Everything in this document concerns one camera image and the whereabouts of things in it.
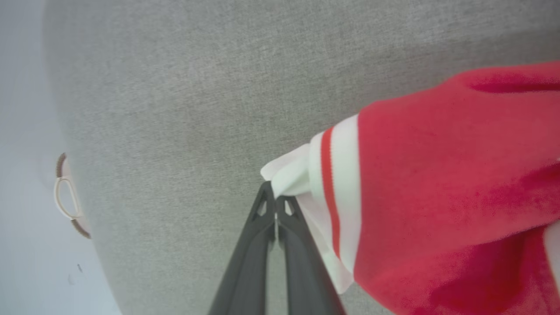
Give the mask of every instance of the red cloth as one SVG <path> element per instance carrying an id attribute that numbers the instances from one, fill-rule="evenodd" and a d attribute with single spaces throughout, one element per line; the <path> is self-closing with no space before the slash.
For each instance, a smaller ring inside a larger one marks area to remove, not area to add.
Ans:
<path id="1" fill-rule="evenodd" d="M 354 277 L 396 314 L 560 314 L 560 62 L 488 68 L 358 116 Z"/>

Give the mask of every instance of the white floor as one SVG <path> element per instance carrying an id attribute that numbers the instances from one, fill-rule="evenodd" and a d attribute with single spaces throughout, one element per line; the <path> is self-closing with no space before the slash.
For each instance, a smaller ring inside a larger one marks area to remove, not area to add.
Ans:
<path id="1" fill-rule="evenodd" d="M 41 51 L 44 0 L 0 0 L 0 314 L 120 314 L 95 253 L 54 206 L 65 146 Z"/>

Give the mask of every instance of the clothing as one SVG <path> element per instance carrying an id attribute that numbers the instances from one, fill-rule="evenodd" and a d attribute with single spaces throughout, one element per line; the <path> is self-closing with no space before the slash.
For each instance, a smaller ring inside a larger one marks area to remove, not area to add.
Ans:
<path id="1" fill-rule="evenodd" d="M 559 314 L 543 245 L 560 219 L 559 121 L 560 62 L 375 102 L 311 140 L 318 228 L 396 314 Z"/>

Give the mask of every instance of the striped cuff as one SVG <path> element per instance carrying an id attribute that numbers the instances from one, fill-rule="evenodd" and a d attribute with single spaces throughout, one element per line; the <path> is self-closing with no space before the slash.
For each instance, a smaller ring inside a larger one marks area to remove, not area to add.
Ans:
<path id="1" fill-rule="evenodd" d="M 358 115 L 313 137 L 309 181 L 313 198 L 329 210 L 334 252 L 353 272 L 362 226 Z"/>

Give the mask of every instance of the gray cushion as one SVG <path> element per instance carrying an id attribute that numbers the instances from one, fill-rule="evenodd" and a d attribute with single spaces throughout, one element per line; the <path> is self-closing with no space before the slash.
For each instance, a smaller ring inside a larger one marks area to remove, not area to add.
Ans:
<path id="1" fill-rule="evenodd" d="M 124 314 L 204 314 L 266 162 L 363 106 L 560 57 L 556 0 L 52 0 L 46 60 Z M 286 313 L 283 256 L 269 314 Z M 383 314 L 361 288 L 348 314 Z"/>

